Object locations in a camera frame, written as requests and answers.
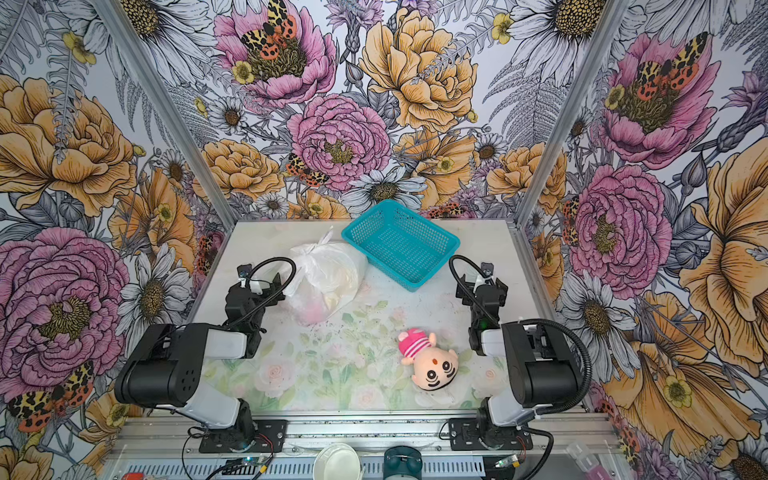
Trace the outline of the dark green round container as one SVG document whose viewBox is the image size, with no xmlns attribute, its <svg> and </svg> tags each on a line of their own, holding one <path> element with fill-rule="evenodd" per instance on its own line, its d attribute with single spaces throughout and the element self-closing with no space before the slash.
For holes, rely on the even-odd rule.
<svg viewBox="0 0 768 480">
<path fill-rule="evenodd" d="M 382 475 L 384 480 L 421 480 L 423 472 L 421 453 L 409 446 L 395 446 L 384 453 Z"/>
</svg>

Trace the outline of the teal plastic basket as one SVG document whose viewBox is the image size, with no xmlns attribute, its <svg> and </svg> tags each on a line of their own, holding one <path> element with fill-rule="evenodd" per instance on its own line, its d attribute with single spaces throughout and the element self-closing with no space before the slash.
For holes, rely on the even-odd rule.
<svg viewBox="0 0 768 480">
<path fill-rule="evenodd" d="M 394 200 L 372 207 L 345 227 L 341 236 L 410 292 L 430 280 L 460 246 L 455 234 Z"/>
</svg>

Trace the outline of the translucent white plastic bag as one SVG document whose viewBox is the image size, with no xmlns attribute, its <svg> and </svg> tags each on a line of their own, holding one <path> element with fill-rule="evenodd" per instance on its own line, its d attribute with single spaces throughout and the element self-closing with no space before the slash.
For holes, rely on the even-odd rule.
<svg viewBox="0 0 768 480">
<path fill-rule="evenodd" d="M 288 257 L 296 274 L 283 293 L 287 308 L 299 325 L 327 321 L 358 293 L 368 260 L 349 243 L 334 239 L 334 230 L 314 243 L 292 247 Z"/>
</svg>

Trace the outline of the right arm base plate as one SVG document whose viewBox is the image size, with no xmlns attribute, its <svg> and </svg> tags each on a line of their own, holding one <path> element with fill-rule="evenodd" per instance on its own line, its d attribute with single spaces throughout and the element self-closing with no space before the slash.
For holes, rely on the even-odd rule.
<svg viewBox="0 0 768 480">
<path fill-rule="evenodd" d="M 481 428 L 478 420 L 469 418 L 451 418 L 447 427 L 453 451 L 522 451 L 533 447 L 529 433 L 515 427 Z"/>
</svg>

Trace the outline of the plush doll pink hat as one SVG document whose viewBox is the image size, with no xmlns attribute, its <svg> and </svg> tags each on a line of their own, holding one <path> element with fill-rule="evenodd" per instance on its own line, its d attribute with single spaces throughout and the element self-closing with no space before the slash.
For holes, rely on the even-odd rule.
<svg viewBox="0 0 768 480">
<path fill-rule="evenodd" d="M 419 328 L 401 332 L 397 337 L 401 363 L 413 367 L 411 379 L 423 391 L 436 391 L 450 385 L 458 374 L 459 356 L 437 346 L 434 333 Z"/>
</svg>

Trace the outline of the white round cup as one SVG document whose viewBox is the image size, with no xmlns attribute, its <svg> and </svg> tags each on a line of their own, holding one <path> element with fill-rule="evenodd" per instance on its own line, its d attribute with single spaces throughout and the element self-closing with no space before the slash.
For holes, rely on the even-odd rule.
<svg viewBox="0 0 768 480">
<path fill-rule="evenodd" d="M 360 457 L 347 444 L 329 445 L 315 458 L 314 480 L 360 480 L 362 478 L 363 467 Z"/>
</svg>

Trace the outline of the pink clear plastic object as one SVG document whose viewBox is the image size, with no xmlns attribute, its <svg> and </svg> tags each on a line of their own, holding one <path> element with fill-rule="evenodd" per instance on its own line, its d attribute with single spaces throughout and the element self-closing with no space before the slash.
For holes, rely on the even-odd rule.
<svg viewBox="0 0 768 480">
<path fill-rule="evenodd" d="M 575 441 L 566 447 L 566 452 L 584 473 L 587 480 L 611 480 L 610 474 L 602 466 L 597 456 L 581 441 Z"/>
</svg>

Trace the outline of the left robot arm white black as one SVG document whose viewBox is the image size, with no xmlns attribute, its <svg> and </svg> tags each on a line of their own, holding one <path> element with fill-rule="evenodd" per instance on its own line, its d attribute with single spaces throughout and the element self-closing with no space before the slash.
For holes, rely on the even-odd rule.
<svg viewBox="0 0 768 480">
<path fill-rule="evenodd" d="M 266 309 L 285 299 L 296 273 L 296 263 L 284 256 L 241 265 L 238 282 L 225 296 L 221 324 L 147 328 L 115 380 L 116 399 L 198 422 L 203 453 L 279 452 L 286 423 L 260 425 L 246 400 L 218 391 L 202 379 L 202 369 L 207 360 L 255 357 L 267 333 L 262 326 Z"/>
</svg>

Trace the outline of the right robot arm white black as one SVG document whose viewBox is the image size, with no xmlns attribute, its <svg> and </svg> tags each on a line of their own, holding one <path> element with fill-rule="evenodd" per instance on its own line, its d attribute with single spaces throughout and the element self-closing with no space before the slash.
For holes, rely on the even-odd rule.
<svg viewBox="0 0 768 480">
<path fill-rule="evenodd" d="M 593 377 L 588 349 L 574 331 L 553 320 L 502 321 L 508 286 L 493 276 L 490 264 L 454 255 L 448 266 L 456 297 L 470 308 L 470 348 L 502 361 L 507 371 L 502 389 L 482 400 L 473 420 L 448 421 L 451 449 L 529 448 L 533 420 L 570 410 L 586 396 Z"/>
</svg>

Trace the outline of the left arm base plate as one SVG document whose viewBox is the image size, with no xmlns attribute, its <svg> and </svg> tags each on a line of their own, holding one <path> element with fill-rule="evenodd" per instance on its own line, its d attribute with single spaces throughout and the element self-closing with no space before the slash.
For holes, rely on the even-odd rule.
<svg viewBox="0 0 768 480">
<path fill-rule="evenodd" d="M 255 420 L 253 427 L 242 433 L 234 427 L 211 430 L 204 434 L 198 451 L 202 454 L 279 453 L 283 450 L 288 422 Z"/>
</svg>

